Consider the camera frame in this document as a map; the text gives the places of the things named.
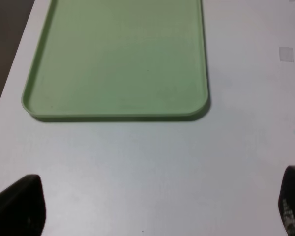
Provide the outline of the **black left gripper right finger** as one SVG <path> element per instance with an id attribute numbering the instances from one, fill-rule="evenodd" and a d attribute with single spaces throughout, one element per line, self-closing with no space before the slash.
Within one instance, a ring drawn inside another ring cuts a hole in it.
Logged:
<path id="1" fill-rule="evenodd" d="M 295 236 L 295 166 L 288 166 L 284 172 L 278 208 L 287 235 Z"/>

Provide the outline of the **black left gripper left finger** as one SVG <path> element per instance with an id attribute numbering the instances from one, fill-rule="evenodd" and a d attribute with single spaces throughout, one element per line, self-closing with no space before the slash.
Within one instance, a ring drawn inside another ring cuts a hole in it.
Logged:
<path id="1" fill-rule="evenodd" d="M 40 236 L 45 221 L 39 175 L 26 175 L 0 192 L 0 236 Z"/>

